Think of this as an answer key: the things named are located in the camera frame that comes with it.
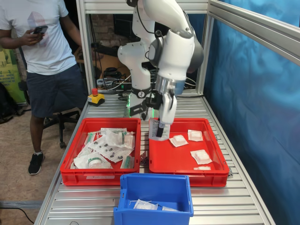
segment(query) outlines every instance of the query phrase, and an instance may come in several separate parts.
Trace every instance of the hand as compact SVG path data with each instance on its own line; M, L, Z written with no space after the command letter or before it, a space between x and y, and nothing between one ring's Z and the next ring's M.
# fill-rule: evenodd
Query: hand
M22 45L32 46L40 42L45 34L31 34L34 30L27 30L25 34L20 38Z

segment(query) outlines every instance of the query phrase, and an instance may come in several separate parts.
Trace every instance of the man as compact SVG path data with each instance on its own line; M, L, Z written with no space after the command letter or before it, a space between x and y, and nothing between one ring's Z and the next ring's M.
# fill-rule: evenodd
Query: man
M0 0L0 45L6 49L22 47L28 67L30 133L35 152L28 168L30 175L40 172L45 158L41 151L44 119L53 114L58 89L79 108L87 99L80 70L60 25L81 45L80 32L63 0ZM48 30L33 34L38 26L48 26ZM11 38L12 28L18 38Z

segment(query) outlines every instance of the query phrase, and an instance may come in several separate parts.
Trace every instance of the desk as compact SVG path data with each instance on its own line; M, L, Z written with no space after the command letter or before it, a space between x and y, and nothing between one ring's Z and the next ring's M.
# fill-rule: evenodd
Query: desk
M185 90L183 95L197 95L195 90ZM99 107L86 104L67 146L64 157L84 118L124 117L126 102L118 95L106 95ZM194 217L190 225L275 225L268 209L251 181L224 130L204 97L179 98L177 118L207 118L233 176L226 187L192 187ZM148 154L149 125L141 124L141 154ZM44 199L35 225L113 225L113 207L118 206L119 186L65 186L60 165ZM148 173L140 166L140 173Z
M75 56L77 63L84 64L84 60L80 59L80 56L83 57L81 47L79 47L76 50L76 52L74 53L74 56ZM106 54L102 54L102 53L99 53L99 56L101 59L101 65L102 65L103 71L105 71L106 68L108 68L108 67L115 67L115 68L119 68L118 71L120 71L122 74L125 74L126 77L128 77L130 75L130 70L124 64L122 64L120 62L118 57L114 57L114 56L106 55ZM93 65L96 66L95 54L92 54L92 58L93 58ZM99 70L101 70L98 55L97 55L97 68Z

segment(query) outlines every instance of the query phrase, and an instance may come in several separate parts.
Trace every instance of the black sneaker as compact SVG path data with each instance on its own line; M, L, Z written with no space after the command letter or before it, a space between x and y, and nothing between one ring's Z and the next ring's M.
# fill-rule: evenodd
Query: black sneaker
M32 155L30 165L28 167L28 172L30 175L37 175L41 171L42 161L44 160L44 158L45 157L43 153L39 155L36 154Z

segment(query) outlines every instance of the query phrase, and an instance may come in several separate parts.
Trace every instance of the chair wheel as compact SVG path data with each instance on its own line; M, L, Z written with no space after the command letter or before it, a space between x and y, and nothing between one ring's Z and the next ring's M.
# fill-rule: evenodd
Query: chair wheel
M65 148L65 147L66 147L66 143L61 142L61 143L60 143L60 148L63 149L63 148Z

